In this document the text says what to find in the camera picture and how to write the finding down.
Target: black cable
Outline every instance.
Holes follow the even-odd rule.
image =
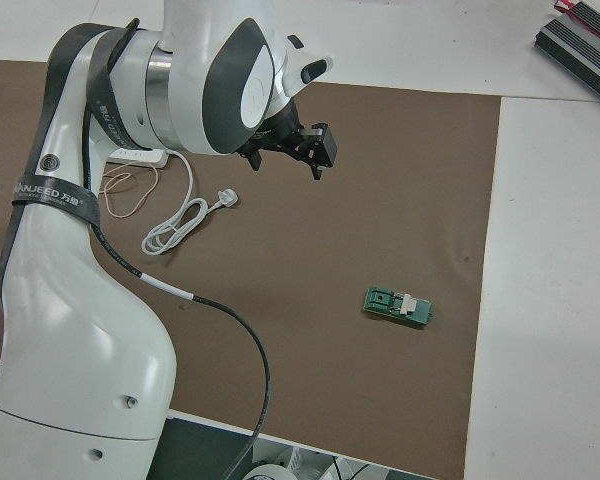
[[[360,470],[358,470],[356,473],[353,474],[353,477],[351,477],[349,480],[353,480],[354,478],[356,478],[358,476],[358,474],[363,471],[365,468],[367,468],[369,466],[369,464],[366,464],[364,467],[360,468]]]
[[[338,472],[338,480],[342,480],[342,474],[340,473],[340,467],[338,467],[338,462],[336,462],[336,457],[331,455],[331,461],[333,461],[333,464],[336,467],[336,472]]]
[[[83,177],[83,186],[84,188],[91,189],[91,159],[89,155],[89,127],[91,124],[91,112],[89,111],[89,107],[85,107],[85,112],[83,116],[82,123],[82,177]],[[120,255],[116,250],[111,246],[111,244],[107,241],[107,238],[104,236],[104,233],[97,225],[91,225],[91,229],[95,234],[96,238],[100,242],[100,244],[104,247],[106,252],[111,255],[111,257],[118,262],[125,270],[132,273],[136,277],[141,277],[142,272],[127,262],[122,255]],[[269,359],[267,358],[267,352],[258,337],[258,334],[255,330],[249,325],[249,323],[243,319],[237,312],[230,309],[229,307],[214,302],[213,300],[209,300],[204,297],[198,297],[197,295],[193,296],[192,299],[194,302],[201,303],[202,305],[207,305],[209,307],[220,310],[240,323],[244,327],[244,329],[251,335],[251,338],[255,342],[258,347],[258,351],[260,352],[260,357],[262,358],[262,366],[264,367],[265,374],[265,390],[264,390],[264,400],[262,402],[262,409],[260,411],[260,417],[258,419],[258,423],[253,430],[253,433],[247,440],[247,443],[244,445],[242,450],[238,453],[233,463],[225,470],[222,475],[222,480],[229,480],[229,477],[233,474],[233,472],[238,468],[244,457],[246,457],[249,450],[253,447],[253,444],[258,438],[258,435],[262,432],[264,427],[264,422],[267,418],[267,414],[269,413],[269,402],[271,400],[271,369],[269,368]]]
[[[258,419],[258,423],[256,424],[256,428],[253,430],[251,437],[249,437],[247,443],[245,443],[244,447],[242,447],[242,450],[236,456],[235,460],[233,461],[233,464],[229,468],[227,468],[222,474],[222,480],[229,480],[231,474],[236,470],[236,468],[238,468],[244,457],[247,455],[247,453],[249,453],[251,447],[253,447],[253,444],[255,443],[256,439],[258,438],[258,435],[264,427],[264,422],[267,418],[267,413],[269,412],[269,401],[271,399],[271,370],[269,369],[269,360],[267,359],[267,353],[265,352],[264,346],[262,345],[260,338],[258,338],[258,335],[256,334],[255,330],[253,330],[251,325],[249,325],[249,323],[246,320],[244,320],[240,315],[238,315],[238,313],[236,313],[229,307],[222,305],[221,303],[214,302],[213,300],[209,300],[207,298],[198,297],[197,295],[193,296],[193,301],[218,309],[236,319],[245,328],[245,330],[249,332],[249,335],[251,335],[251,338],[253,338],[253,341],[258,346],[258,350],[260,351],[260,356],[262,358],[262,366],[264,367],[265,391],[264,401],[262,402],[262,410],[260,412],[260,418]]]

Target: brown cardboard sheet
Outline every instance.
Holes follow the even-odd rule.
[[[44,65],[0,62],[0,248],[11,187],[37,126]],[[134,216],[103,213],[111,243],[147,273],[223,302],[259,332],[273,369],[265,431],[440,479],[460,479],[500,99],[316,84],[298,96],[306,125],[328,122],[336,166],[266,155],[191,155],[195,194],[240,203],[212,213],[169,254],[140,251],[182,201],[177,159]],[[114,195],[131,208],[152,181]],[[152,290],[98,259],[163,319],[177,352],[172,408],[251,427],[262,395],[255,346],[231,319]],[[362,311],[371,286],[433,302],[414,329]],[[2,318],[0,313],[0,345]]]

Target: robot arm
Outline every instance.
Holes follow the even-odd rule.
[[[0,266],[0,480],[137,480],[151,464],[175,355],[91,252],[110,153],[237,151],[254,165],[267,148],[333,163],[328,127],[302,128],[292,103],[330,61],[294,63],[272,19],[263,0],[166,0],[163,32],[82,25],[54,49]],[[312,153],[321,142],[328,160]]]

